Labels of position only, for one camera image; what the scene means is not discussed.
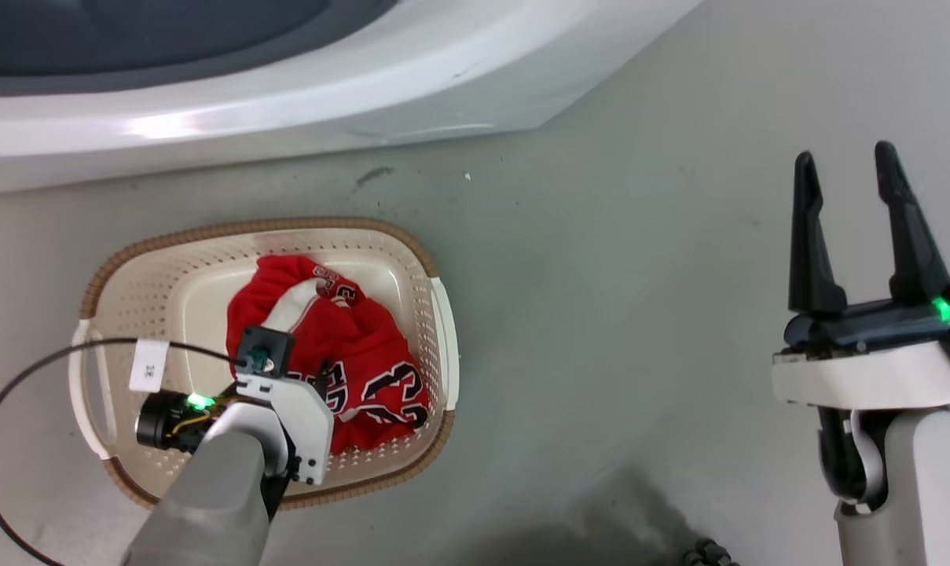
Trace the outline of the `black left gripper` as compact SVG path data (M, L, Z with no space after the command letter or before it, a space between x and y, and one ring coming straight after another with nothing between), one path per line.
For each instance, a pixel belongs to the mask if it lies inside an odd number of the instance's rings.
M197 393L156 391L141 405L134 437L141 447L195 454L228 402Z

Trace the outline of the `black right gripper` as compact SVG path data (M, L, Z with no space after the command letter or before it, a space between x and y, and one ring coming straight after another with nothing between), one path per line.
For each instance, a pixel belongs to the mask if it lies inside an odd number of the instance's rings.
M785 355L827 359L950 343L948 269L893 143L875 144L875 168L879 197L889 215L893 299L848 307L845 290L834 280L824 240L815 159L810 151L795 159L788 309L804 314L795 315L783 331Z

